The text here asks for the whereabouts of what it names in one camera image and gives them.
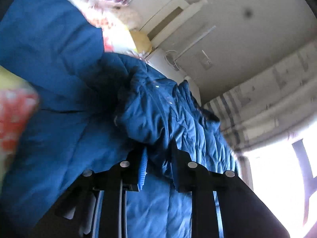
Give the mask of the blue quilted puffer jacket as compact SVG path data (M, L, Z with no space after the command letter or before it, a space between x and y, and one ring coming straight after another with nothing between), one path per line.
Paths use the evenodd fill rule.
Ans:
M40 97L4 178L6 237L27 237L83 171L106 171L139 143L148 169L143 190L127 195L128 237L191 235L191 195L173 184L171 140L209 171L238 169L219 119L187 82L104 52L101 30L67 0L14 0L1 21L1 65Z

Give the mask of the patterned curtain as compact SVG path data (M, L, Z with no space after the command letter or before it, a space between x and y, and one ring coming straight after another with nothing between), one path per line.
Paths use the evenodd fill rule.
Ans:
M316 41L204 105L236 153L292 138L316 121Z

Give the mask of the floral quilt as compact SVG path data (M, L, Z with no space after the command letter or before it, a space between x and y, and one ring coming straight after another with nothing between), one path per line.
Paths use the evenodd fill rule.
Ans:
M67 0L14 0L1 20L1 66L28 84L17 155L127 153L117 98L143 62L106 53L100 29Z

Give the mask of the white stick lamp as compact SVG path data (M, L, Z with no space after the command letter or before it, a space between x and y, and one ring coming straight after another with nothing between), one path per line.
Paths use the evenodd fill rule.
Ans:
M216 28L216 25L203 25L198 31L192 34L187 41L183 42L179 51L166 51L164 56L166 62L173 67L175 71L180 71L180 67L177 65L177 60Z

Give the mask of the white nightstand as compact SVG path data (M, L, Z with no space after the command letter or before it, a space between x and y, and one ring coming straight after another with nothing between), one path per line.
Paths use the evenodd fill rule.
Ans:
M174 80L178 84L182 83L184 80L188 81L193 97L198 104L201 105L201 95L197 84L195 84L194 80L176 64L173 56L173 51L166 53L163 49L158 48L146 57L146 61L150 66L165 75L165 77Z

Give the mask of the yellow bed sheet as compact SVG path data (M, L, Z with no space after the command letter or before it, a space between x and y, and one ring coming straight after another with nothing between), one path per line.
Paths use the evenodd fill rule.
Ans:
M138 53L150 54L152 52L153 46L146 34L136 30L131 30L130 34Z

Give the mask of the cream pillow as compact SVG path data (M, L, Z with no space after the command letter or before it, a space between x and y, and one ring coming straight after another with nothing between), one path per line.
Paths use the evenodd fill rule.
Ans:
M139 30L142 23L142 18L137 11L128 6L114 7L110 11L125 24L129 30Z

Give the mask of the white wooden headboard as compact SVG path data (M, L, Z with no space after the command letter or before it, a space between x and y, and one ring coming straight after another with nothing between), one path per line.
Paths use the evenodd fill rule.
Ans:
M154 48L172 35L188 19L207 4L207 0L188 3L186 0L128 0L131 8L139 12L145 33Z

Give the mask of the dark window frame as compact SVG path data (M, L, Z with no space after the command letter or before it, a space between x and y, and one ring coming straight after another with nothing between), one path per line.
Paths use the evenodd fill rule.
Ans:
M313 193L316 192L316 177L313 177L312 168L310 166L303 139L292 143L292 147L296 153L303 176L305 195L303 224L306 224L309 214L309 199L313 195Z

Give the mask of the wall socket plate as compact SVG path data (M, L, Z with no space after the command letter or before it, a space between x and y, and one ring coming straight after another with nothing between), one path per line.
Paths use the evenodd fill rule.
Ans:
M209 70L213 66L211 59L208 57L204 50L201 50L198 53L198 60L205 70Z

